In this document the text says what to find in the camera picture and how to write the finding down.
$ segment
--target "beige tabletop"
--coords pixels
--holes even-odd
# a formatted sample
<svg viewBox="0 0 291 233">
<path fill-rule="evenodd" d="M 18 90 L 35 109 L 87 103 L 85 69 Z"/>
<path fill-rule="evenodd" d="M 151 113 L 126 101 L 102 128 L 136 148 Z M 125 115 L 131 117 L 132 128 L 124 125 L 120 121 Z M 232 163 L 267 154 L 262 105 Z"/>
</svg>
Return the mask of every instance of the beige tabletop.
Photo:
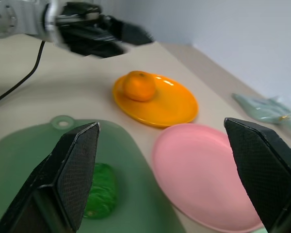
<svg viewBox="0 0 291 233">
<path fill-rule="evenodd" d="M 32 69 L 39 44 L 39 40 L 29 36 L 0 40 L 0 94 Z M 111 88 L 115 80 L 132 70 L 162 74 L 190 89 L 200 107 L 195 123 L 225 132 L 225 117 L 244 119 L 243 114 L 238 113 L 159 43 L 133 48 L 128 54 L 109 59 L 84 58 L 48 43 L 37 72 L 0 103 L 0 139 L 16 130 L 49 122 L 58 115 L 109 120 L 130 133 L 151 165 L 152 146 L 161 130 L 129 118 L 112 99 Z M 177 214 L 188 233 L 214 232 L 178 211 Z"/>
</svg>

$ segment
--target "textured gripper pad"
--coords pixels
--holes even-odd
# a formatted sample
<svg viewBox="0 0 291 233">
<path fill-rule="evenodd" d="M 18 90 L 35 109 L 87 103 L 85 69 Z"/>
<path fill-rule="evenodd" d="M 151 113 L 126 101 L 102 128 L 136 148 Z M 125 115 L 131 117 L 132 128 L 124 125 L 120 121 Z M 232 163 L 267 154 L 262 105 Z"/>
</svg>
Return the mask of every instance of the textured gripper pad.
<svg viewBox="0 0 291 233">
<path fill-rule="evenodd" d="M 57 182 L 59 197 L 75 231 L 81 225 L 92 185 L 98 134 L 99 126 L 96 125 L 76 138 Z"/>
<path fill-rule="evenodd" d="M 291 203 L 291 149 L 275 131 L 252 122 L 227 118 L 225 128 L 242 184 L 271 232 Z"/>
</svg>

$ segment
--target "orange plate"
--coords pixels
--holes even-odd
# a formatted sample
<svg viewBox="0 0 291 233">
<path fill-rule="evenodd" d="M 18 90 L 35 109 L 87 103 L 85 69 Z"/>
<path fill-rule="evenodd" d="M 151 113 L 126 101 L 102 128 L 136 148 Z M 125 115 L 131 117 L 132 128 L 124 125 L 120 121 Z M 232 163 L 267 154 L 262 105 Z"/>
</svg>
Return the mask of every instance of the orange plate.
<svg viewBox="0 0 291 233">
<path fill-rule="evenodd" d="M 165 76 L 154 74 L 156 94 L 150 101 L 140 102 L 126 97 L 122 91 L 125 76 L 113 87 L 118 106 L 133 119 L 155 127 L 189 123 L 198 113 L 198 104 L 192 93 L 181 84 Z"/>
</svg>

